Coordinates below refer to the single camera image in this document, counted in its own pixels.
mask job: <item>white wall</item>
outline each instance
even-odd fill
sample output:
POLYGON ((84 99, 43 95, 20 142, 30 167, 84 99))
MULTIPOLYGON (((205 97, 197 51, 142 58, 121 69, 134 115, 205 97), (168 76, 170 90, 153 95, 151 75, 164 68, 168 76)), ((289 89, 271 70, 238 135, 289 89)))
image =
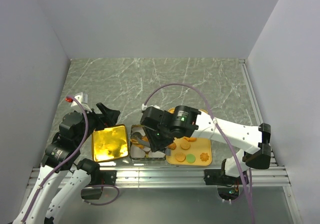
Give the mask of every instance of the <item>white wall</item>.
POLYGON ((248 58, 304 223, 320 222, 320 0, 279 0, 248 58))
POLYGON ((36 0, 0 0, 0 223, 43 154, 69 60, 36 0))
POLYGON ((70 58, 247 58, 278 0, 38 0, 70 58))

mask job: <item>cable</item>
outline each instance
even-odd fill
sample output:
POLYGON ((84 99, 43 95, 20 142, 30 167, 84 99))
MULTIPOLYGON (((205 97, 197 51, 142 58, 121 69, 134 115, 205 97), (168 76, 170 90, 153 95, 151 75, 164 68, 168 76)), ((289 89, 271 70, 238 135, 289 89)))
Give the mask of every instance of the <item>cable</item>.
MULTIPOLYGON (((208 100, 206 99, 206 97, 198 90, 196 89, 195 87, 189 85, 189 84, 184 84, 184 83, 169 83, 169 84, 164 84, 162 86, 160 86, 159 88, 157 88, 155 91, 153 91, 149 96, 148 98, 146 99, 146 101, 144 102, 144 105, 147 105, 148 101, 150 100, 150 98, 156 93, 158 92, 160 89, 164 88, 164 87, 168 87, 168 86, 174 86, 174 85, 178 85, 178 86, 184 86, 184 87, 188 87, 188 88, 191 88, 193 89, 195 92, 197 92, 197 94, 199 94, 201 96, 201 98, 203 99, 205 105, 206 105, 206 108, 207 108, 207 111, 208 111, 208 114, 210 115, 210 117, 213 119, 214 118, 214 115, 211 111, 211 107, 210 107, 210 104, 208 102, 208 100)), ((236 163, 236 167, 239 171, 239 174, 240 174, 240 179, 241 179, 241 182, 242 182, 242 186, 243 186, 243 191, 244 191, 244 194, 245 194, 245 197, 247 199, 247 202, 248 202, 248 206, 249 206, 249 210, 250 210, 250 214, 251 214, 251 222, 254 224, 255 223, 255 213, 254 213, 254 209, 253 209, 253 206, 252 206, 252 201, 251 201, 251 196, 249 194, 249 191, 248 191, 248 188, 247 188, 247 183, 245 181, 245 177, 244 177, 244 174, 242 172, 242 168, 240 166, 240 163, 239 163, 239 160, 237 158, 237 155, 236 155, 236 152, 229 140, 229 138, 225 135, 225 133, 223 132, 223 130, 221 129, 221 127, 219 126, 219 124, 217 123, 216 125, 216 128, 219 130, 219 132, 221 133, 222 137, 224 138, 224 140, 226 141, 226 143, 228 144, 230 150, 231 150, 231 153, 233 155, 233 158, 234 158, 234 161, 236 163)))
POLYGON ((250 183, 249 183, 249 192, 250 192, 250 196, 251 196, 251 203, 252 203, 252 171, 251 168, 249 168, 249 176, 250 176, 250 183))
POLYGON ((80 150, 81 146, 85 143, 86 139, 87 139, 87 135, 88 135, 88 129, 89 129, 89 122, 88 122, 88 118, 87 118, 87 114, 85 109, 83 108, 83 106, 79 103, 78 100, 76 100, 73 96, 67 96, 67 98, 71 98, 74 102, 76 102, 76 104, 79 106, 79 108, 81 109, 81 112, 84 116, 84 122, 85 122, 85 130, 84 130, 84 135, 83 138, 79 144, 79 146, 77 147, 77 149, 75 149, 75 151, 68 157, 66 158, 63 162, 61 162, 59 165, 57 165, 51 172, 48 173, 48 175, 43 179, 43 181, 40 183, 39 188, 35 191, 34 196, 32 197, 32 200, 29 204, 29 207, 27 209, 27 211, 25 212, 24 217, 22 218, 21 222, 25 223, 31 210, 32 207, 34 206, 36 199, 40 193, 40 191, 42 190, 44 184, 46 183, 46 181, 51 177, 51 175, 53 173, 55 173, 56 170, 58 170, 60 167, 62 167, 66 162, 68 162, 72 157, 74 157, 76 155, 76 153, 80 150))
POLYGON ((110 188, 114 188, 117 191, 117 195, 115 198, 113 198, 111 201, 106 202, 106 203, 91 203, 87 200, 83 200, 85 203, 88 203, 89 205, 93 205, 93 206, 104 206, 104 205, 108 205, 110 203, 113 203, 120 195, 120 190, 119 188, 117 188, 116 186, 112 186, 112 185, 107 185, 107 184, 103 184, 103 185, 92 185, 92 186, 87 186, 87 187, 91 187, 91 188, 103 188, 103 187, 110 187, 110 188))
MULTIPOLYGON (((245 177, 245 183, 247 183, 247 181, 248 181, 248 177, 247 177, 247 175, 246 175, 246 177, 245 177)), ((240 200, 241 199, 241 197, 244 195, 244 191, 242 190, 241 191, 241 193, 239 194, 239 196, 236 198, 236 199, 234 199, 234 200, 231 200, 231 203, 235 203, 235 202, 237 202, 238 200, 240 200)))

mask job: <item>marble surface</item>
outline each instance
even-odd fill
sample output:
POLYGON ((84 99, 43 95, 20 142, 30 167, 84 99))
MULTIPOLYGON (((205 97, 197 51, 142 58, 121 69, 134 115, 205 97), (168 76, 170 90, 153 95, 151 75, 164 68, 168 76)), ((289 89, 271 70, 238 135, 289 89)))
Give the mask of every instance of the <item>marble surface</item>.
MULTIPOLYGON (((48 144, 58 131, 63 116, 71 111, 64 101, 66 95, 85 92, 89 106, 102 102, 111 109, 120 110, 118 123, 125 124, 128 132, 141 118, 141 104, 160 85, 172 82, 192 84, 209 100, 213 114, 221 119, 243 125, 256 125, 256 119, 241 65, 237 59, 215 58, 97 58, 74 59, 64 84, 52 124, 48 144)), ((187 105, 205 109, 204 102, 193 91, 171 86, 156 93, 148 105, 169 109, 187 105)), ((220 166, 231 157, 226 144, 212 142, 212 166, 220 166)), ((81 148, 82 158, 92 158, 91 138, 81 148)), ((126 158, 117 160, 117 166, 132 166, 126 158)), ((144 163, 147 166, 171 166, 166 161, 144 163)))

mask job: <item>orange cookie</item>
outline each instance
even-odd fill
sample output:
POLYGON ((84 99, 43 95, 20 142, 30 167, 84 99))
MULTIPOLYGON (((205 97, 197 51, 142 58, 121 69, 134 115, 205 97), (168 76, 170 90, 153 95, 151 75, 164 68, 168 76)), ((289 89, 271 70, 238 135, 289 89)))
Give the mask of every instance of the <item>orange cookie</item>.
POLYGON ((130 142, 132 142, 133 144, 138 144, 138 141, 136 139, 130 138, 130 142))
POLYGON ((188 138, 188 137, 183 137, 184 139, 186 139, 188 142, 195 142, 197 140, 197 138, 188 138))
POLYGON ((149 139, 148 139, 146 136, 143 136, 141 139, 144 140, 144 141, 146 141, 146 142, 149 141, 149 139))
POLYGON ((186 139, 181 139, 180 146, 183 150, 188 150, 190 148, 190 143, 186 139))
POLYGON ((186 159, 186 156, 183 153, 176 153, 174 157, 178 162, 183 162, 186 159))
POLYGON ((204 162, 208 161, 209 160, 208 153, 201 153, 200 159, 201 159, 201 161, 204 161, 204 162))
POLYGON ((168 112, 170 112, 170 113, 174 113, 174 111, 175 111, 174 108, 171 108, 171 109, 168 110, 168 112))
POLYGON ((169 149, 174 150, 177 148, 177 145, 175 143, 171 143, 169 146, 167 146, 169 149))
POLYGON ((207 112, 207 111, 205 111, 205 110, 203 110, 203 109, 199 109, 199 110, 208 114, 208 112, 207 112))
POLYGON ((142 144, 134 144, 134 143, 133 143, 133 145, 135 145, 136 147, 138 147, 138 148, 140 148, 140 149, 145 148, 144 145, 142 145, 142 144))

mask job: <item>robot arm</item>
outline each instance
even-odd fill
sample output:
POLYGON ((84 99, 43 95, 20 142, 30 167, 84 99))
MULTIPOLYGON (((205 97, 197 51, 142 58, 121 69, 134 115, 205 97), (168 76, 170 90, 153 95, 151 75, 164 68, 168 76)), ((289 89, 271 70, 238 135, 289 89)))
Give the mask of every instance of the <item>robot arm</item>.
MULTIPOLYGON (((260 126, 251 127, 218 118, 212 119, 205 112, 187 106, 177 106, 173 114, 153 106, 148 107, 143 112, 140 123, 144 126, 153 152, 163 151, 174 138, 207 138, 225 143, 216 128, 219 123, 232 145, 241 149, 237 157, 243 171, 249 168, 268 169, 270 166, 269 124, 262 123, 260 126)), ((226 176, 239 176, 234 158, 224 160, 221 171, 226 176)))
MULTIPOLYGON (((86 95, 77 94, 75 99, 84 107, 87 116, 88 138, 94 130, 103 130, 105 127, 114 126, 120 114, 117 110, 111 110, 102 103, 97 107, 102 112, 96 114, 93 109, 87 105, 86 95)), ((71 102, 74 112, 66 114, 59 125, 59 132, 54 136, 52 143, 45 149, 45 154, 41 162, 40 174, 37 182, 27 200, 27 203, 14 220, 13 224, 57 224, 63 207, 68 205, 75 194, 84 188, 91 180, 92 174, 100 170, 100 166, 91 160, 80 161, 80 168, 73 174, 73 179, 68 185, 56 195, 59 185, 66 176, 74 161, 80 155, 79 145, 84 138, 85 119, 82 113, 77 112, 76 102, 72 99, 66 99, 71 102), (40 186, 40 183, 47 178, 48 174, 59 165, 59 168, 40 186)))

